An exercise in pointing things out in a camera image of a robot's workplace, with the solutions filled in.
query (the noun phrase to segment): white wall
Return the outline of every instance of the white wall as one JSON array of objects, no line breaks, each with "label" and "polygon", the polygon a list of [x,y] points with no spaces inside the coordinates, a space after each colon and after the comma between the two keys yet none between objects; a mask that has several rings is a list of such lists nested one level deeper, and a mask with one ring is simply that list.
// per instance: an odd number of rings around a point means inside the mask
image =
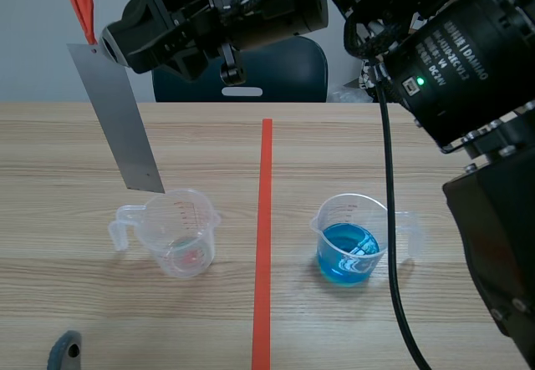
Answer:
[{"label": "white wall", "polygon": [[[94,0],[97,37],[120,19],[129,0]],[[343,46],[344,20],[329,4],[330,25],[311,38],[324,49],[330,84],[359,75],[360,63]],[[67,43],[85,43],[69,0],[0,0],[0,101],[87,101]],[[130,73],[138,101],[153,101],[149,74]]]}]

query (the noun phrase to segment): wooden table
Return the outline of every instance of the wooden table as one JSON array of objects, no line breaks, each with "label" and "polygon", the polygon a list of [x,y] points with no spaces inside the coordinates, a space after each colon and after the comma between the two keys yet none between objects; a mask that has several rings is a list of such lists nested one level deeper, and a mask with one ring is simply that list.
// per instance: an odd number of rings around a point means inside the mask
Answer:
[{"label": "wooden table", "polygon": [[[217,257],[189,281],[163,276],[106,226],[127,190],[88,104],[0,104],[0,369],[46,366],[68,329],[85,370],[250,369],[261,120],[274,119],[272,368],[415,368],[390,305],[386,260],[362,287],[327,283],[308,223],[332,195],[385,201],[379,108],[366,104],[141,104],[168,190],[205,192],[222,214]],[[400,253],[407,317],[436,369],[527,368],[487,313],[441,192],[468,164],[441,155],[392,108],[398,210],[428,235]]]}]

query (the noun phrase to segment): blue liquid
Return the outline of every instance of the blue liquid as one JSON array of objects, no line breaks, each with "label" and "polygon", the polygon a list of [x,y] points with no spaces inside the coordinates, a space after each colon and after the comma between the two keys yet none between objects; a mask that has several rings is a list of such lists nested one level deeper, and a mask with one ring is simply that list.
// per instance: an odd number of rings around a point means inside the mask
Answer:
[{"label": "blue liquid", "polygon": [[334,224],[324,231],[324,235],[340,250],[363,258],[343,255],[325,242],[320,242],[318,263],[321,272],[330,281],[346,286],[366,280],[381,258],[366,257],[380,252],[379,244],[371,233],[354,224]]}]

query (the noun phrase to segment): measuring cup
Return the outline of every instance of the measuring cup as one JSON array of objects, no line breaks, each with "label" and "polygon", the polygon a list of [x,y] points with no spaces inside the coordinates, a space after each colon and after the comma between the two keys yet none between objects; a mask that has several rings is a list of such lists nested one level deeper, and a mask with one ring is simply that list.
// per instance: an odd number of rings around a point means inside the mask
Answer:
[{"label": "measuring cup", "polygon": [[[412,213],[396,213],[411,233],[410,256],[422,248],[421,232]],[[386,207],[368,196],[343,194],[326,200],[310,223],[318,235],[318,263],[330,281],[352,286],[368,279],[388,247]]]},{"label": "measuring cup", "polygon": [[173,190],[146,205],[125,205],[108,226],[117,251],[128,249],[127,227],[169,276],[190,278],[214,259],[214,230],[221,223],[211,202],[196,190]]}]

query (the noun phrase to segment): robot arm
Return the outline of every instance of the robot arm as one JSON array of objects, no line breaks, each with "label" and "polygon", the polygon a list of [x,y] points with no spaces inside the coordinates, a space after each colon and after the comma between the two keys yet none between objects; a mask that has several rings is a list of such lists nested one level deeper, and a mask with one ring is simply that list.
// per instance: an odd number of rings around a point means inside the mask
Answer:
[{"label": "robot arm", "polygon": [[[382,84],[441,151],[487,157],[443,189],[482,299],[535,368],[535,0],[459,0],[438,14],[448,0],[333,1],[346,18],[345,48],[381,62]],[[235,85],[246,79],[240,51],[326,27],[326,4],[131,0],[101,44],[137,73],[163,66],[190,81],[221,56],[222,79]],[[436,16],[409,36],[416,12]]]}]

